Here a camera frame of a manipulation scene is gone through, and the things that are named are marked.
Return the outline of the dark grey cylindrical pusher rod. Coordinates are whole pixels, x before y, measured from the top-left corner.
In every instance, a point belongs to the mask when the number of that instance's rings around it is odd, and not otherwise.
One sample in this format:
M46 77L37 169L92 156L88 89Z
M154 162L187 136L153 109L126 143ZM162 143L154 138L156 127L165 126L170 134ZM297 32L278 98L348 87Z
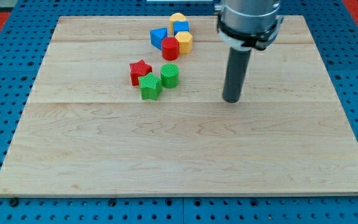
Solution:
M251 50L239 51L230 48L223 88L223 100L237 103L241 96Z

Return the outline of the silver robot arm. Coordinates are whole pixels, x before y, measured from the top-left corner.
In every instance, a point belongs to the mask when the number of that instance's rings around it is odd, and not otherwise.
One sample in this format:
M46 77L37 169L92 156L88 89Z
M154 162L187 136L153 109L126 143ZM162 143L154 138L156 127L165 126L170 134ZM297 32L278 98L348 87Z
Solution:
M280 0L224 0L214 6L217 32L230 46L224 101L239 101L251 51L263 51L276 39L283 22L280 5Z

